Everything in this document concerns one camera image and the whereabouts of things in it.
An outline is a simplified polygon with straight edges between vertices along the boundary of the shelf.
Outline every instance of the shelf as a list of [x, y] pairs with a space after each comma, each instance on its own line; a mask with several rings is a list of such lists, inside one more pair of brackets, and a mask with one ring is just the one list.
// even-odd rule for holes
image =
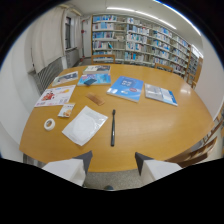
[[[93, 59], [93, 61], [113, 61], [113, 59]], [[124, 61], [124, 59], [115, 59], [115, 61]]]
[[161, 34], [163, 34], [163, 35], [165, 35], [165, 36], [169, 37], [170, 39], [173, 39], [173, 38], [172, 38], [172, 37], [170, 37], [168, 34], [163, 33], [162, 31], [155, 30], [154, 28], [151, 28], [151, 30], [153, 30], [153, 31], [157, 31], [157, 32], [159, 32], [159, 33], [161, 33]]
[[125, 49], [113, 48], [113, 49], [102, 49], [102, 48], [95, 48], [93, 51], [125, 51]]
[[146, 37], [149, 37], [149, 38], [152, 38], [152, 39], [155, 39], [155, 40], [159, 40], [159, 41], [162, 41], [162, 42], [164, 42], [164, 43], [166, 43], [167, 45], [170, 45], [171, 46], [171, 44], [170, 43], [168, 43], [168, 42], [166, 42], [165, 40], [161, 40], [161, 39], [159, 39], [159, 38], [156, 38], [156, 37], [153, 37], [153, 36], [149, 36], [149, 35], [146, 35], [146, 34], [141, 34], [141, 33], [136, 33], [136, 32], [134, 32], [134, 31], [127, 31], [127, 33], [134, 33], [134, 34], [138, 34], [138, 35], [141, 35], [141, 36], [146, 36]]
[[146, 61], [135, 61], [135, 60], [124, 60], [124, 62], [134, 62], [134, 63], [141, 63], [141, 64], [154, 64], [151, 62], [146, 62]]
[[102, 21], [93, 22], [93, 24], [95, 24], [95, 23], [120, 23], [120, 24], [127, 24], [127, 22], [109, 21], [109, 20], [102, 20]]
[[171, 46], [174, 47], [174, 48], [176, 48], [178, 51], [181, 51], [182, 53], [184, 53], [184, 54], [187, 55], [187, 53], [183, 52], [182, 50], [178, 49], [177, 47], [175, 47], [175, 46], [173, 46], [173, 45], [171, 45]]
[[191, 50], [189, 47], [184, 46], [182, 43], [179, 41], [175, 40], [174, 38], [171, 38], [173, 41], [176, 41], [178, 44], [182, 45], [183, 47], [187, 48], [189, 51]]
[[186, 60], [186, 59], [184, 59], [184, 58], [180, 57], [180, 56], [179, 56], [179, 55], [177, 55], [177, 54], [174, 54], [174, 53], [172, 53], [172, 52], [171, 52], [170, 54], [175, 55], [175, 56], [177, 56], [178, 58], [181, 58], [182, 60], [184, 60], [184, 61], [188, 62], [188, 60]]
[[[114, 48], [114, 49], [110, 49], [108, 46], [104, 46], [104, 47], [107, 47], [106, 49], [102, 49], [102, 48], [95, 48], [95, 49], [92, 49], [93, 50], [93, 52], [97, 52], [97, 51], [105, 51], [105, 53], [107, 53], [107, 52], [109, 52], [109, 51], [123, 51], [123, 52], [134, 52], [134, 53], [136, 53], [137, 55], [148, 55], [148, 59], [147, 60], [149, 60], [149, 61], [152, 61], [152, 58], [153, 57], [156, 57], [156, 58], [158, 58], [158, 59], [162, 59], [162, 60], [165, 60], [165, 61], [167, 61], [167, 64], [171, 64], [171, 63], [173, 63], [173, 66], [175, 67], [175, 65], [178, 65], [178, 66], [180, 66], [181, 67], [181, 70], [184, 70], [183, 72], [181, 72], [181, 71], [178, 71], [178, 70], [175, 70], [175, 72], [176, 73], [180, 73], [180, 74], [185, 74], [186, 72], [187, 72], [187, 67], [188, 67], [188, 64], [189, 64], [189, 62], [190, 62], [190, 57], [189, 57], [189, 51], [191, 51], [191, 47], [189, 48], [189, 46], [190, 46], [190, 44], [186, 41], [186, 44], [188, 44], [188, 46], [185, 46], [184, 44], [182, 44], [181, 42], [179, 42], [178, 40], [176, 40], [176, 39], [174, 39], [174, 38], [177, 38], [177, 37], [179, 37], [180, 38], [180, 40], [183, 40], [183, 41], [185, 41], [181, 36], [179, 36], [178, 34], [176, 34], [175, 32], [173, 32], [172, 30], [170, 30], [169, 28], [166, 28], [166, 27], [164, 27], [162, 24], [157, 24], [159, 27], [164, 27], [165, 29], [167, 29], [171, 34], [170, 35], [172, 35], [172, 36], [174, 36], [174, 38], [172, 38], [169, 34], [166, 34], [166, 33], [163, 33], [163, 32], [161, 32], [161, 31], [159, 31], [159, 30], [157, 30], [156, 29], [156, 27], [157, 27], [157, 25], [156, 25], [156, 23], [154, 23], [153, 21], [148, 21], [147, 19], [143, 19], [143, 18], [138, 18], [137, 16], [132, 16], [132, 15], [124, 15], [123, 16], [124, 18], [127, 18], [127, 17], [131, 17], [131, 18], [134, 18], [134, 19], [139, 19], [140, 21], [141, 21], [141, 25], [139, 24], [139, 25], [137, 25], [137, 24], [134, 24], [134, 23], [128, 23], [128, 22], [120, 22], [120, 21], [109, 21], [109, 20], [103, 20], [103, 21], [97, 21], [97, 22], [93, 22], [92, 24], [94, 24], [94, 23], [100, 23], [100, 22], [105, 22], [105, 23], [115, 23], [115, 24], [124, 24], [124, 28], [125, 27], [127, 27], [127, 25], [126, 24], [130, 24], [130, 25], [133, 25], [133, 26], [136, 26], [136, 27], [140, 27], [140, 28], [145, 28], [145, 29], [149, 29], [150, 30], [150, 32], [149, 33], [146, 33], [146, 32], [144, 32], [144, 33], [138, 33], [138, 32], [134, 32], [134, 31], [132, 31], [132, 30], [128, 30], [127, 31], [127, 29], [125, 28], [125, 30], [116, 30], [116, 27], [114, 27], [115, 28], [115, 30], [111, 30], [111, 29], [99, 29], [99, 30], [93, 30], [92, 32], [120, 32], [120, 33], [122, 33], [121, 35], [122, 36], [124, 36], [125, 35], [125, 32], [126, 32], [126, 35], [128, 35], [128, 34], [130, 34], [130, 33], [132, 33], [132, 34], [136, 34], [136, 35], [141, 35], [141, 36], [146, 36], [147, 38], [149, 38], [151, 41], [150, 42], [152, 42], [152, 44], [147, 44], [147, 43], [143, 43], [143, 41], [139, 41], [139, 40], [128, 40], [127, 39], [127, 37], [126, 37], [126, 39], [124, 39], [124, 40], [119, 40], [119, 39], [114, 39], [114, 38], [95, 38], [95, 39], [93, 39], [93, 43], [94, 43], [94, 41], [104, 41], [104, 42], [107, 42], [107, 41], [120, 41], [120, 42], [122, 42], [123, 44], [126, 44], [127, 45], [127, 42], [130, 42], [130, 43], [136, 43], [136, 44], [140, 44], [140, 45], [142, 45], [142, 50], [147, 50], [148, 52], [143, 52], [143, 51], [138, 51], [138, 50], [134, 50], [134, 49], [130, 49], [130, 50], [128, 50], [128, 49], [126, 49], [126, 46], [120, 46], [120, 47], [124, 47], [125, 49], [119, 49], [119, 48]], [[156, 33], [158, 33], [158, 34], [162, 34], [162, 35], [164, 35], [164, 36], [166, 36], [167, 38], [169, 38], [169, 39], [167, 39], [167, 38], [165, 38], [165, 39], [167, 39], [168, 41], [170, 40], [170, 43], [169, 42], [167, 42], [166, 40], [164, 40], [164, 39], [160, 39], [160, 38], [157, 38], [156, 36], [154, 36], [154, 34], [153, 34], [153, 32], [152, 31], [156, 31]], [[159, 46], [157, 46], [157, 45], [153, 45], [153, 44], [156, 44], [156, 42], [157, 41], [154, 41], [153, 42], [153, 40], [158, 40], [158, 41], [161, 41], [162, 43], [164, 43], [164, 44], [166, 44], [170, 49], [164, 49], [164, 48], [162, 48], [162, 47], [159, 47]], [[146, 45], [146, 46], [149, 46], [147, 49], [144, 49], [143, 48], [143, 46], [144, 45]], [[160, 56], [160, 55], [156, 55], [154, 52], [155, 51], [158, 51], [158, 50], [154, 50], [154, 51], [152, 51], [152, 47], [154, 48], [154, 49], [159, 49], [159, 50], [161, 50], [161, 51], [165, 51], [165, 52], [167, 52], [167, 53], [169, 53], [170, 55], [168, 55], [168, 57], [169, 58], [173, 58], [174, 56], [175, 57], [177, 57], [176, 59], [181, 59], [181, 61], [185, 64], [185, 65], [182, 65], [182, 64], [180, 64], [179, 62], [177, 62], [177, 61], [173, 61], [173, 60], [171, 60], [171, 59], [168, 59], [168, 58], [164, 58], [164, 57], [162, 57], [162, 56]], [[171, 52], [173, 49], [177, 49], [178, 51], [179, 51], [179, 53], [181, 54], [181, 55], [178, 55], [178, 54], [176, 54], [176, 53], [173, 53], [173, 52]], [[153, 65], [154, 63], [152, 63], [152, 62], [144, 62], [144, 61], [135, 61], [135, 60], [125, 60], [125, 56], [124, 56], [124, 54], [123, 54], [123, 56], [121, 57], [121, 58], [123, 58], [123, 59], [116, 59], [116, 61], [125, 61], [125, 62], [131, 62], [131, 63], [138, 63], [138, 64], [150, 64], [150, 65]], [[97, 61], [112, 61], [111, 59], [98, 59]]]
[[126, 30], [108, 30], [108, 29], [93, 30], [93, 32], [103, 32], [103, 31], [122, 32], [122, 33], [125, 33], [126, 32]]
[[[138, 19], [140, 19], [140, 20], [145, 20], [145, 21], [147, 21], [147, 23], [155, 23], [155, 22], [153, 22], [153, 21], [148, 21], [147, 19], [145, 19], [145, 18], [139, 18], [138, 16], [133, 16], [133, 15], [122, 15], [122, 14], [120, 14], [120, 16], [123, 16], [124, 18], [127, 18], [127, 17], [134, 17], [134, 18], [138, 18]], [[100, 23], [100, 22], [107, 22], [107, 23], [121, 23], [121, 24], [131, 24], [131, 25], [134, 25], [134, 26], [138, 26], [138, 27], [144, 27], [144, 28], [146, 28], [146, 29], [150, 29], [150, 30], [154, 30], [154, 31], [157, 31], [157, 32], [159, 32], [159, 33], [161, 33], [161, 34], [163, 34], [163, 35], [165, 35], [165, 36], [167, 36], [167, 37], [169, 37], [169, 38], [171, 38], [171, 39], [173, 39], [172, 37], [170, 37], [168, 34], [166, 34], [166, 33], [163, 33], [163, 32], [161, 32], [161, 31], [158, 31], [158, 30], [156, 30], [155, 28], [152, 28], [152, 27], [147, 27], [147, 26], [143, 26], [143, 25], [137, 25], [137, 24], [134, 24], [134, 23], [127, 23], [127, 22], [118, 22], [118, 21], [109, 21], [109, 20], [103, 20], [103, 21], [97, 21], [97, 22], [93, 22], [93, 24], [94, 23]], [[175, 35], [177, 35], [178, 36], [178, 34], [176, 34], [174, 31], [172, 31], [172, 30], [169, 30], [169, 28], [165, 28], [165, 29], [167, 29], [168, 31], [170, 31], [171, 33], [174, 33]]]
[[118, 40], [113, 38], [94, 38], [92, 41], [120, 41], [125, 42], [125, 40]]

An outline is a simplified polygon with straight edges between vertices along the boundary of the wooden table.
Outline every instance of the wooden table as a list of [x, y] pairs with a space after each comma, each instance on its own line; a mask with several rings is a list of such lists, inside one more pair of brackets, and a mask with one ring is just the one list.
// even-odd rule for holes
[[[60, 75], [78, 71], [80, 78], [85, 67], [66, 69]], [[109, 85], [76, 86], [70, 99], [76, 103], [70, 118], [58, 117], [62, 106], [33, 109], [23, 132], [20, 150], [44, 163], [70, 159], [92, 150], [89, 172], [124, 171], [137, 168], [135, 152], [166, 160], [189, 149], [214, 127], [202, 100], [178, 75], [144, 66], [111, 64], [111, 83], [121, 75], [173, 91], [178, 106], [145, 98], [144, 87], [139, 102], [135, 103], [106, 94]], [[88, 92], [103, 97], [105, 104], [96, 105], [86, 97]], [[85, 106], [108, 116], [108, 119], [88, 143], [79, 146], [62, 134], [62, 130]], [[116, 110], [115, 146], [111, 147], [113, 109]], [[44, 122], [49, 118], [56, 123], [50, 132], [44, 129]]]

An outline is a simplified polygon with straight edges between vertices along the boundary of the bookshelf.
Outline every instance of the bookshelf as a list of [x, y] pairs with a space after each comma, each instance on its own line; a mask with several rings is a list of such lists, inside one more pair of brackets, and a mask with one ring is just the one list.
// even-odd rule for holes
[[115, 13], [92, 16], [92, 55], [99, 55], [96, 61], [104, 61], [103, 54], [114, 54], [116, 63], [149, 67], [160, 63], [173, 67], [174, 73], [185, 75], [195, 67], [191, 53], [186, 40], [145, 18]]

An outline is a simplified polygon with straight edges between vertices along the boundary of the magazine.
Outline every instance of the magazine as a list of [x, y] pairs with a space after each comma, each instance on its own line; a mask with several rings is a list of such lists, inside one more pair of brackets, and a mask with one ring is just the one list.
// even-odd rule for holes
[[109, 65], [93, 65], [88, 66], [82, 72], [83, 75], [87, 74], [110, 74], [110, 66]]
[[52, 86], [57, 86], [65, 82], [70, 82], [78, 79], [78, 72], [71, 72], [62, 76], [58, 76], [54, 79]]

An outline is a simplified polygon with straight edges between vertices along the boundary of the brochure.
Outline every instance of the brochure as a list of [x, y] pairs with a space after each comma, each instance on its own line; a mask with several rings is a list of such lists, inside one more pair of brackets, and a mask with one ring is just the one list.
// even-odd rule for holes
[[178, 106], [172, 91], [146, 83], [145, 97]]
[[75, 85], [46, 89], [34, 107], [64, 105], [69, 102]]

